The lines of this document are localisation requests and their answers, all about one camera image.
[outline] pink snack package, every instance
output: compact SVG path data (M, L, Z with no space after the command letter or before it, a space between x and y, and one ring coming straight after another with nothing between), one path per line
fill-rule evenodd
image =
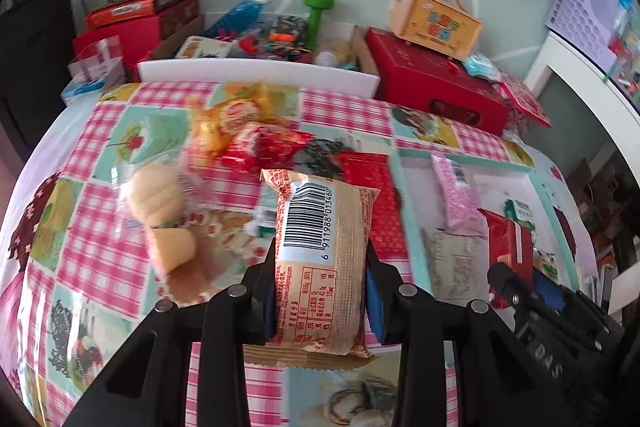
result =
M431 162L444 194L447 233L484 236L478 195L462 166L441 153L431 153Z

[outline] blue bottle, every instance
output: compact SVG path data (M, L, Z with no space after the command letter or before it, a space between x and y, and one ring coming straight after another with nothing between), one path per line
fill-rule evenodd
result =
M203 37L215 39L218 37L233 37L255 24L269 0L240 1L220 19L214 22L202 34Z

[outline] white shelf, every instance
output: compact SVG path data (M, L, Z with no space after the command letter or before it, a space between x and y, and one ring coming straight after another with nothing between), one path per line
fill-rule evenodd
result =
M591 109L640 184L640 115L625 95L568 42L549 32L525 83L539 96L551 73L562 78Z

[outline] toy box with handle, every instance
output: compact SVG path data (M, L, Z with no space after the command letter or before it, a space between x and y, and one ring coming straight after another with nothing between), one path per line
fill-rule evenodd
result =
M473 50L482 23L443 0L392 0L387 25L402 40L463 60Z

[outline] green dumbbell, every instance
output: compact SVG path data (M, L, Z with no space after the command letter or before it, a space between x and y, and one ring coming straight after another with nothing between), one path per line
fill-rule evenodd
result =
M324 10L334 7L334 0L303 0L305 6L309 7L309 20L306 23L306 47L310 50L316 48L316 39L320 29L320 17Z

